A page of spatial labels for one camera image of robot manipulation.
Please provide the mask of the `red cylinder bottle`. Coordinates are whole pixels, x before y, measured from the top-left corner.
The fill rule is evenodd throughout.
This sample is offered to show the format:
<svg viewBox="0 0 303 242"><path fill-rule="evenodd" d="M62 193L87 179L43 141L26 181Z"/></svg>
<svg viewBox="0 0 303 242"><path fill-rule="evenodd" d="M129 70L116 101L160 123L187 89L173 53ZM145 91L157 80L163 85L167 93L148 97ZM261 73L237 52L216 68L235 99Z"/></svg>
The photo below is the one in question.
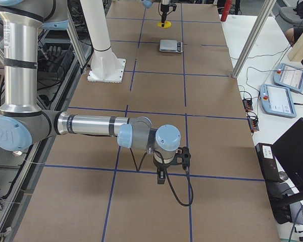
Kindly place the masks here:
<svg viewBox="0 0 303 242"><path fill-rule="evenodd" d="M222 11L222 15L221 15L221 22L225 22L227 19L227 16L229 15L230 9L231 9L231 5L232 5L232 0L226 0L225 1L225 5Z"/></svg>

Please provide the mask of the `orange black connector board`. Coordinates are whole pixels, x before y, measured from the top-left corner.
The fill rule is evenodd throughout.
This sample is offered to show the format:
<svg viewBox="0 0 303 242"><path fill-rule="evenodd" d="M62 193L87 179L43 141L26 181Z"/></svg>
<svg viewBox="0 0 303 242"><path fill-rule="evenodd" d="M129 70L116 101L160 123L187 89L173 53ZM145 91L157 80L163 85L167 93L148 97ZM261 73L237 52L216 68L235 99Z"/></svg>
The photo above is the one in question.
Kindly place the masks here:
<svg viewBox="0 0 303 242"><path fill-rule="evenodd" d="M259 131L259 119L258 116L250 111L246 113L249 129L252 133Z"/></svg>
<svg viewBox="0 0 303 242"><path fill-rule="evenodd" d="M244 107L245 112L253 111L253 101L252 101L252 99L244 98L242 100L242 103L243 103L243 107Z"/></svg>

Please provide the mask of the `teach pendant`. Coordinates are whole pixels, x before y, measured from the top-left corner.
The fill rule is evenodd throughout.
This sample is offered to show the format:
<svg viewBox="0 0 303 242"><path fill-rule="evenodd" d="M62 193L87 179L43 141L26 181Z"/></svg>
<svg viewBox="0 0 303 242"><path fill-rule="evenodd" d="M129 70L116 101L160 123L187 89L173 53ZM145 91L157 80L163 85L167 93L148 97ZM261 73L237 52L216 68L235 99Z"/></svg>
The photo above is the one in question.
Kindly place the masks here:
<svg viewBox="0 0 303 242"><path fill-rule="evenodd" d="M276 85L287 87L296 93L301 93L303 90L303 68L281 63L274 73L273 81Z"/></svg>
<svg viewBox="0 0 303 242"><path fill-rule="evenodd" d="M270 115L295 118L296 111L290 89L287 87L263 84L260 100L265 113Z"/></svg>

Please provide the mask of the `black computer box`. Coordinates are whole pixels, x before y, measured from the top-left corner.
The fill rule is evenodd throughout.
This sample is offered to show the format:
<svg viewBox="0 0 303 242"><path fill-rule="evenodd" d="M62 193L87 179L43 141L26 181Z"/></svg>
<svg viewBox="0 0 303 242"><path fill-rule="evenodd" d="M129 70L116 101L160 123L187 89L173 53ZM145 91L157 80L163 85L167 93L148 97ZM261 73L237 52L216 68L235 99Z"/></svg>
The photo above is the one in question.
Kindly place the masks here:
<svg viewBox="0 0 303 242"><path fill-rule="evenodd" d="M279 171L272 151L272 145L266 143L257 143L255 146L262 175L266 183L266 189L270 203L277 202L294 194L292 187L286 183L288 175ZM296 216L301 207L299 201L290 205L285 205L278 208L272 208L274 218L279 224L287 222L296 222L303 225L303 213L300 212Z"/></svg>

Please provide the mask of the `orange black connector board upper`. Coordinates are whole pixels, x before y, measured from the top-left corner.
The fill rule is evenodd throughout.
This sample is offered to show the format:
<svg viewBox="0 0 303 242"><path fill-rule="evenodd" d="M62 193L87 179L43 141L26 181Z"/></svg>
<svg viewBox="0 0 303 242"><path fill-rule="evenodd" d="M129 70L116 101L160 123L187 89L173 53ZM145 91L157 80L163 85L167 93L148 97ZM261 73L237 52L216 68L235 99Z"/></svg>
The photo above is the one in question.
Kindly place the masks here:
<svg viewBox="0 0 303 242"><path fill-rule="evenodd" d="M244 107L245 112L253 111L253 101L252 101L252 99L244 98L242 100L242 103L243 103L243 107Z"/></svg>

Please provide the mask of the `orange black connector board lower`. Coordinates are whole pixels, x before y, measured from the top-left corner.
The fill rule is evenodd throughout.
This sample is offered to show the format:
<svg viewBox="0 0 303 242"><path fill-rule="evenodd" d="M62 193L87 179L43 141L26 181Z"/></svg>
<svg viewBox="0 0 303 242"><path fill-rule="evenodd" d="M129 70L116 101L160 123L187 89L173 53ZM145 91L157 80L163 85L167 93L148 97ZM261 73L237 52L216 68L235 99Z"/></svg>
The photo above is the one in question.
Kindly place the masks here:
<svg viewBox="0 0 303 242"><path fill-rule="evenodd" d="M252 133L259 131L259 119L258 116L250 111L246 113L249 129Z"/></svg>

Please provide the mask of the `silver digital kitchen scale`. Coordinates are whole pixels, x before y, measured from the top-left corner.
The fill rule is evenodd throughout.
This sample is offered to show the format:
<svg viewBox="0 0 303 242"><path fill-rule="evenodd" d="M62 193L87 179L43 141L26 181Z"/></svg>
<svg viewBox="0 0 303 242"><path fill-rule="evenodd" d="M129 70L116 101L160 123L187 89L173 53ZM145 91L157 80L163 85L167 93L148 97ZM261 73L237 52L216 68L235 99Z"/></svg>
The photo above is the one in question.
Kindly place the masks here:
<svg viewBox="0 0 303 242"><path fill-rule="evenodd" d="M160 41L160 52L169 52L169 53L183 53L184 46L183 42L177 41L177 40L161 40Z"/></svg>

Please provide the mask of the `black monitor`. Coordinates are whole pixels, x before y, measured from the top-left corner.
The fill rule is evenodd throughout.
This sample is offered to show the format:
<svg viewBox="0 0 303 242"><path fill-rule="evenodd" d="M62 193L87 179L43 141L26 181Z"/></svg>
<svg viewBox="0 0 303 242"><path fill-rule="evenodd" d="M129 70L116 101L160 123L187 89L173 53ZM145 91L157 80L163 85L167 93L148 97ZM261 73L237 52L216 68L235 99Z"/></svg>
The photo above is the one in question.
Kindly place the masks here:
<svg viewBox="0 0 303 242"><path fill-rule="evenodd" d="M303 118L299 118L272 146L272 151L298 193L271 202L281 208L303 200Z"/></svg>

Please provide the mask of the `aluminium frame post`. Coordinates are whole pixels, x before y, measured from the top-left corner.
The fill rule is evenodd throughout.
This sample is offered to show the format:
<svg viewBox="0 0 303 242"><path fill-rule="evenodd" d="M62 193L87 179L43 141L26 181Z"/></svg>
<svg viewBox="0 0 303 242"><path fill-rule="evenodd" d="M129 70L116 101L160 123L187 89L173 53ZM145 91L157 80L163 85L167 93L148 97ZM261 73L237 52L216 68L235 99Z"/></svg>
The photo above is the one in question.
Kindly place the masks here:
<svg viewBox="0 0 303 242"><path fill-rule="evenodd" d="M240 53L237 63L233 69L232 78L237 78L239 76L239 74L250 54L250 51L252 50L252 48L255 44L255 41L257 40L275 3L276 3L276 0L265 0L264 4L259 12L259 15L257 16L255 23L250 31L250 34L245 42L245 45Z"/></svg>

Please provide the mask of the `near teach pendant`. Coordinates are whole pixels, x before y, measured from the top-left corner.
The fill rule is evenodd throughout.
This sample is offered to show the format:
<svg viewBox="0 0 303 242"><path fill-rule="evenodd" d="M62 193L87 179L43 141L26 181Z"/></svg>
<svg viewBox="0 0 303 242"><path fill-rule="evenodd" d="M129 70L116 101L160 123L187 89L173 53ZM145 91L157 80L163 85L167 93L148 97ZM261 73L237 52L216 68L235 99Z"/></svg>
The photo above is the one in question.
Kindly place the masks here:
<svg viewBox="0 0 303 242"><path fill-rule="evenodd" d="M295 118L296 111L290 89L287 87L263 84L260 100L265 113L270 115Z"/></svg>

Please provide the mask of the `far teach pendant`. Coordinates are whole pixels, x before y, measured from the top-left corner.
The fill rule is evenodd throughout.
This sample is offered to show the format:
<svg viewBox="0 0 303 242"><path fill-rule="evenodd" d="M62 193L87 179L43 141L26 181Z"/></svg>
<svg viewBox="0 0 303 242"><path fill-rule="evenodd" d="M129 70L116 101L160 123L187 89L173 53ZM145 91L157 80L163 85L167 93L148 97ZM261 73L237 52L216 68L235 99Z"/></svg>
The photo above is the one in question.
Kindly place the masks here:
<svg viewBox="0 0 303 242"><path fill-rule="evenodd" d="M303 68L281 63L274 73L273 81L276 85L287 87L296 93L301 93L303 90Z"/></svg>

